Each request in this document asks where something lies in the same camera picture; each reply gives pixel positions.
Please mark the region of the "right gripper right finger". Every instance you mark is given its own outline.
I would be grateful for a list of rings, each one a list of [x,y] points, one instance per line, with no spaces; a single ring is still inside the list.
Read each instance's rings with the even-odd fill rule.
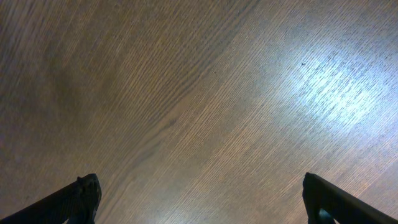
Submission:
[[[397,224],[396,219],[309,172],[303,180],[302,197],[308,224]]]

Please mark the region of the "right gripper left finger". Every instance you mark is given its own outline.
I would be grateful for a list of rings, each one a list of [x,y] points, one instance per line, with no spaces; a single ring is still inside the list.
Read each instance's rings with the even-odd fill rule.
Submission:
[[[94,224],[101,200],[96,174],[77,180],[36,203],[1,220],[1,224]]]

